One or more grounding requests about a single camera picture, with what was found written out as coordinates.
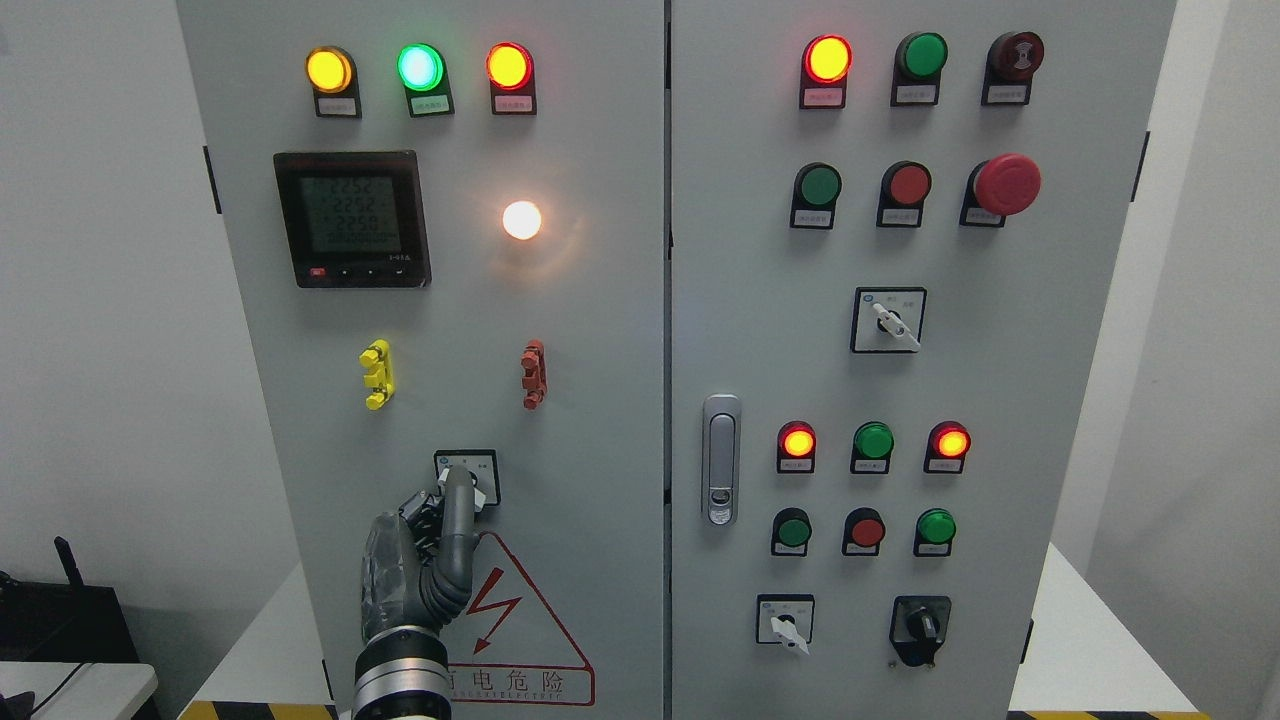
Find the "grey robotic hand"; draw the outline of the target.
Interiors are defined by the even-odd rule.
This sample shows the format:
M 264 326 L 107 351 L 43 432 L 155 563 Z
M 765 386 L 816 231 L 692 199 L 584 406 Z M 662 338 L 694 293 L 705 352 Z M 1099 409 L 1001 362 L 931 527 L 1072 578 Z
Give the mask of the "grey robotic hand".
M 374 518 L 361 570 L 362 638 L 366 644 L 398 626 L 436 635 L 458 618 L 474 589 L 476 486 L 465 468 L 442 473 L 442 528 L 436 553 L 419 556 L 410 524 L 399 515 Z

